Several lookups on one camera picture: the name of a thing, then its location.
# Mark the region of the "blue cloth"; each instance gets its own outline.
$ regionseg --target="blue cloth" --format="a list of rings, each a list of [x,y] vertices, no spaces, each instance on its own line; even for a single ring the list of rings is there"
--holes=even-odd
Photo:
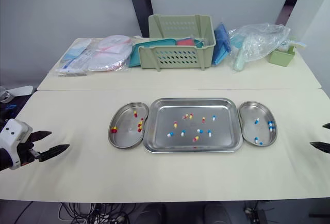
[[[230,48],[230,39],[223,23],[218,25],[214,33],[217,43],[214,46],[212,64],[218,65],[232,49]]]

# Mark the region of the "kidney-shaped metal dish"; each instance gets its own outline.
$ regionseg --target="kidney-shaped metal dish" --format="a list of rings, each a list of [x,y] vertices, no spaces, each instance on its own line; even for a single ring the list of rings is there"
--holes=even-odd
[[[245,102],[239,108],[239,115],[244,140],[261,147],[275,142],[278,129],[275,118],[267,107],[254,101]],[[269,122],[273,122],[271,131]]]
[[[191,113],[191,119],[183,118]],[[236,106],[224,98],[158,99],[150,107],[143,137],[144,146],[155,153],[234,152],[242,143]]]
[[[112,121],[108,130],[109,142],[116,148],[132,148],[137,146],[143,138],[144,122],[148,117],[149,109],[143,103],[130,103],[121,107]],[[138,124],[143,118],[142,131],[138,132]],[[117,132],[112,133],[111,129],[117,127]]]

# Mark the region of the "green container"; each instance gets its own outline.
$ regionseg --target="green container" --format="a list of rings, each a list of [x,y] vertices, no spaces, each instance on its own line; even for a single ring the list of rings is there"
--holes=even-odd
[[[293,59],[295,52],[293,51],[294,47],[291,46],[288,52],[281,52],[274,50],[270,56],[269,62],[286,67],[289,65],[290,61]]]
[[[193,36],[203,40],[197,46],[150,46],[139,47],[141,67],[156,68],[201,68],[211,66],[216,44],[212,20],[208,15],[151,15],[149,16],[150,39],[174,38],[176,40]]]

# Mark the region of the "white table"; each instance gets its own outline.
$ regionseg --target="white table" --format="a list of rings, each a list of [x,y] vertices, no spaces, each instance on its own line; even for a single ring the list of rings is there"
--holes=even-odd
[[[58,77],[55,68],[38,90],[222,90],[222,89],[317,89],[320,83],[297,52],[288,67],[268,63],[268,57],[234,72],[230,63],[201,69],[130,68],[128,71],[96,72],[81,77]]]
[[[276,142],[244,142],[234,153],[153,154],[143,145],[114,148],[107,137],[124,104],[161,97],[225,97],[237,107],[263,103],[278,124]],[[17,116],[44,151],[69,143],[42,163],[0,173],[0,199],[64,202],[163,202],[330,197],[330,155],[309,142],[330,141],[330,100],[321,89],[187,91],[39,91]]]

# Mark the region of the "rectangular metal tray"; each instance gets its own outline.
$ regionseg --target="rectangular metal tray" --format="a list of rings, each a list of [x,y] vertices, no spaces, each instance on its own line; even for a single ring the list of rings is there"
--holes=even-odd
[[[193,113],[192,119],[183,119],[190,113]],[[184,137],[181,137],[182,130],[186,131]],[[146,149],[154,153],[234,152],[242,143],[237,108],[225,98],[158,99],[150,107],[143,137]]]

